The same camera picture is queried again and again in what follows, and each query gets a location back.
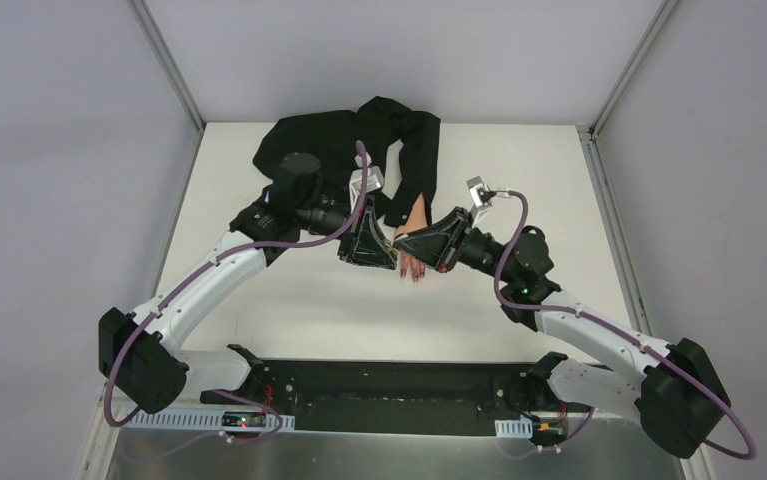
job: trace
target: shirt sleeve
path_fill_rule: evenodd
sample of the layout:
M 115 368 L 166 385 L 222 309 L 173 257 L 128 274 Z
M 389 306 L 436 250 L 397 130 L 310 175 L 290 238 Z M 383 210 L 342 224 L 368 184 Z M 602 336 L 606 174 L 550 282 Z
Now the shirt sleeve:
M 436 195 L 436 165 L 439 158 L 439 125 L 437 116 L 413 111 L 383 97 L 374 97 L 357 111 L 360 115 L 379 117 L 389 126 L 389 144 L 401 140 L 398 163 L 401 184 L 392 197 L 383 220 L 390 227 L 406 223 L 419 194 L 424 194 L 427 223 L 432 223 L 430 205 Z

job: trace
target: human hand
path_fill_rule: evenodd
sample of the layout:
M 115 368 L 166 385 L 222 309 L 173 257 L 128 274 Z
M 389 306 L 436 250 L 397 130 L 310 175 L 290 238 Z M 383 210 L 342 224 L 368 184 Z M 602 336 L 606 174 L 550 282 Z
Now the human hand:
M 427 227 L 427 216 L 424 214 L 424 197 L 419 196 L 415 203 L 416 204 L 413 206 L 409 218 L 407 218 L 407 222 L 395 230 L 395 238 L 398 238 L 398 236 L 404 233 L 414 232 L 416 230 Z M 412 281 L 414 283 L 418 283 L 419 280 L 424 278 L 426 266 L 412 255 L 407 255 L 404 252 L 400 252 L 400 255 L 401 278 L 406 278 L 407 273 L 409 273 L 412 277 Z

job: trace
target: black shirt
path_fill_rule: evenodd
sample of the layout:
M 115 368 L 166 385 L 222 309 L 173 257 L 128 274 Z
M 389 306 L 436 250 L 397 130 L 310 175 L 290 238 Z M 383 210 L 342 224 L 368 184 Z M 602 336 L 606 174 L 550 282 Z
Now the black shirt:
M 400 103 L 374 97 L 356 113 L 350 110 L 312 113 L 281 119 L 262 139 L 253 164 L 268 178 L 284 156 L 310 153 L 321 160 L 321 172 L 333 198 L 348 202 L 348 180 L 357 169 L 356 141 L 362 140 L 371 164 L 386 175 L 386 151 L 401 140 L 401 184 L 389 199 L 373 192 L 375 211 L 384 223 L 398 227 L 406 222 L 420 193 L 424 194 L 427 222 L 436 194 L 436 163 L 439 155 L 439 118 L 412 111 Z

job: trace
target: black cloth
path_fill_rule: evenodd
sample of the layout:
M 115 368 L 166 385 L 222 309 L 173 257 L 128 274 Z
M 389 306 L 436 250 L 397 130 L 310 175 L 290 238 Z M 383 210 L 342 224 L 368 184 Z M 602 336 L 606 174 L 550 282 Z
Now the black cloth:
M 436 163 L 439 155 L 439 118 L 413 111 L 400 103 L 374 97 L 356 113 L 350 110 L 312 113 L 281 119 L 262 139 L 253 164 L 268 178 L 286 155 L 310 153 L 321 160 L 325 192 L 348 203 L 348 180 L 357 169 L 356 141 L 362 140 L 371 164 L 386 175 L 386 151 L 401 140 L 401 184 L 394 197 L 373 192 L 375 212 L 384 223 L 398 227 L 406 222 L 420 193 L 424 194 L 427 222 L 432 223 L 430 204 L 436 194 Z

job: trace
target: white wall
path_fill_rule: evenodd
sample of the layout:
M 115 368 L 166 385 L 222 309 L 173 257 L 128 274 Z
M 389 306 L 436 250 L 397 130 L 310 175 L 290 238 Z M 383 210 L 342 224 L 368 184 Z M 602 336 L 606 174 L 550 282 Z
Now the white wall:
M 706 347 L 757 440 L 718 478 L 767 478 L 767 2 L 684 2 L 601 154 L 655 330 Z
M 448 122 L 590 124 L 660 0 L 149 1 L 210 121 L 391 96 Z
M 75 471 L 195 139 L 126 2 L 0 1 L 0 479 Z

